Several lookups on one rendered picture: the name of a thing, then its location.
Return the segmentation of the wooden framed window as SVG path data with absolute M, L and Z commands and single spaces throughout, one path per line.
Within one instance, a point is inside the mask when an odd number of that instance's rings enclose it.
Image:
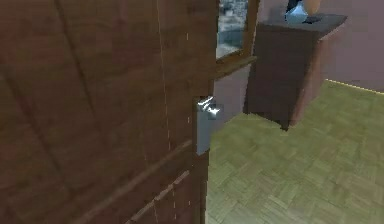
M 260 0 L 216 0 L 216 71 L 223 78 L 256 61 L 253 55 Z

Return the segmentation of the brown wooden room door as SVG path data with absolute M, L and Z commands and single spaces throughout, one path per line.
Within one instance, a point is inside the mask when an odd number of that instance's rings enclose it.
M 0 224 L 206 224 L 218 0 L 0 0 Z

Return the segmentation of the dark brown wooden cabinet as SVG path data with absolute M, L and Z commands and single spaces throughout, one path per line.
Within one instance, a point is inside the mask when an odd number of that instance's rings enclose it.
M 283 130 L 296 125 L 319 93 L 325 53 L 346 20 L 345 15 L 320 13 L 299 24 L 260 22 L 243 111 L 276 122 Z

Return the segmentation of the blue glass vase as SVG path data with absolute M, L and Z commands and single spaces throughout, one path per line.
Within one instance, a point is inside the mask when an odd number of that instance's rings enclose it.
M 288 23 L 298 24 L 306 21 L 308 17 L 308 13 L 306 12 L 303 4 L 303 0 L 289 0 L 286 13 L 285 20 Z

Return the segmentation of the orange round vase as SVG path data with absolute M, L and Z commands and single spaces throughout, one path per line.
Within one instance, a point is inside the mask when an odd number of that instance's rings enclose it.
M 315 15 L 320 8 L 321 1 L 322 0 L 303 0 L 303 6 L 306 13 L 309 16 Z

